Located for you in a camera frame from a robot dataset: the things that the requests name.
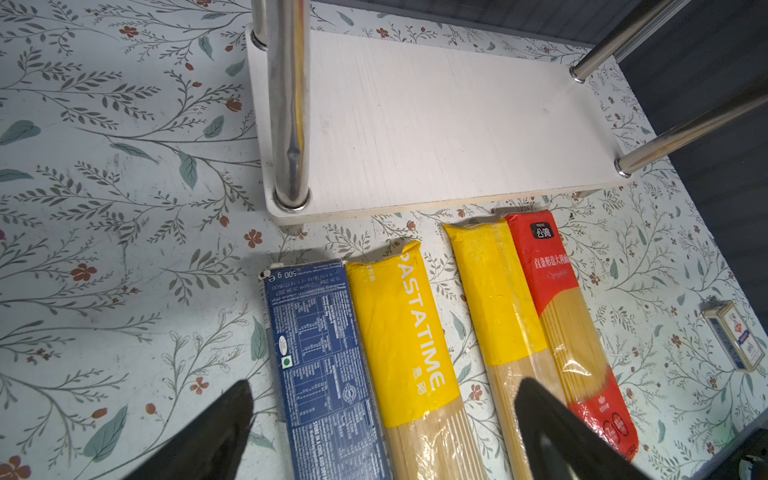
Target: yellow pasta package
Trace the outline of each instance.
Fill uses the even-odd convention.
[[[515,414],[526,377],[564,403],[563,389],[506,221],[453,227],[451,239],[472,325],[515,480],[533,478]]]
[[[485,479],[420,247],[346,266],[395,474]]]

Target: table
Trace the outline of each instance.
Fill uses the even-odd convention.
[[[290,237],[263,204],[249,2],[0,5],[0,468],[121,478],[248,378],[256,421],[239,476],[285,478],[257,273],[272,262],[377,260],[418,238],[489,478],[510,478],[441,227],[501,207],[553,210],[640,433],[637,466],[690,476],[766,408],[765,369],[735,372],[700,316],[710,295],[735,299],[765,346],[668,161],[586,198],[307,224]],[[320,3],[311,15],[313,28],[377,41],[563,63],[584,54]],[[585,87],[625,151],[654,137],[614,61]]]

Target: blue pasta box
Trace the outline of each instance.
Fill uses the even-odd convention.
[[[260,278],[294,477],[388,480],[343,262],[277,264]]]
[[[732,300],[716,301],[702,312],[737,370],[753,372],[765,356]]]

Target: black logo label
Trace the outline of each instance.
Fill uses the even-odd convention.
[[[539,240],[554,237],[552,227],[547,222],[531,223],[531,232],[533,232],[533,237]]]

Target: dark gray wall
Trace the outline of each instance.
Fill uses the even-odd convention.
[[[323,0],[411,17],[435,15],[527,34],[597,44],[640,0]]]
[[[768,74],[768,1],[693,0],[621,68],[660,133]],[[768,107],[670,158],[768,328]]]

